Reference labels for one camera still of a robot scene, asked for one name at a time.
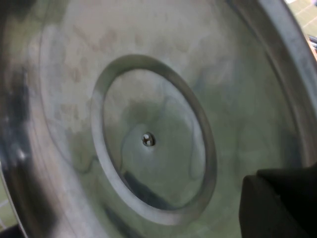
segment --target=floor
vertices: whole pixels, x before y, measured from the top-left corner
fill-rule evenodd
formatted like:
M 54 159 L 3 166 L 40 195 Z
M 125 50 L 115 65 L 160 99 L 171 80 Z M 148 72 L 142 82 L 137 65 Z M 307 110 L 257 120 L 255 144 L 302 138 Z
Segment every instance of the floor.
M 317 6 L 311 0 L 285 0 L 303 31 L 317 37 Z M 0 231 L 17 223 L 9 204 L 5 189 L 0 182 Z
M 303 31 L 317 37 L 317 6 L 312 4 L 312 0 L 289 0 L 288 2 Z

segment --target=black object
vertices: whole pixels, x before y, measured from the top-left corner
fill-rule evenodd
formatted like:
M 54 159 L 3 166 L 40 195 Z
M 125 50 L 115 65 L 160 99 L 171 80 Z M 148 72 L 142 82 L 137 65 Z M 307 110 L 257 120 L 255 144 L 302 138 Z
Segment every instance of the black object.
M 317 165 L 300 170 L 261 170 L 243 181 L 243 238 L 317 237 Z
M 18 226 L 14 226 L 0 233 L 0 238 L 23 238 L 23 234 Z

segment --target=stainless steel lid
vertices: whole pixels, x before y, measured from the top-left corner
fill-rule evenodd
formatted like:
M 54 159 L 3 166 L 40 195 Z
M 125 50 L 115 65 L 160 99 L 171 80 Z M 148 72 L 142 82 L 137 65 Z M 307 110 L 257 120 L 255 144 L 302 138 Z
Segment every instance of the stainless steel lid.
M 26 237 L 240 237 L 242 179 L 316 158 L 316 62 L 274 0 L 4 1 L 0 159 Z

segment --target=metal surface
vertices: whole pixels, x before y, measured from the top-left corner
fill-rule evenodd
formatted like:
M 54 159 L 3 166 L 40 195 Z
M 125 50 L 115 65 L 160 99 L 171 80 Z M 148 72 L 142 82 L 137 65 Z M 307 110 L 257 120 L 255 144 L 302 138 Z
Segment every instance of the metal surface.
M 282 1 L 1 7 L 0 159 L 26 237 L 238 238 L 242 178 L 317 158 L 316 62 Z

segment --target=center rivet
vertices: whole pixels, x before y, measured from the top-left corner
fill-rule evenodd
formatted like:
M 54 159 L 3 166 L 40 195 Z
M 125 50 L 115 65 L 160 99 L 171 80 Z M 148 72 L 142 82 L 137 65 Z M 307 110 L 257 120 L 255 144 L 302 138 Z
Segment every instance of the center rivet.
M 151 147 L 155 145 L 155 138 L 151 133 L 147 132 L 142 136 L 142 142 L 145 146 Z

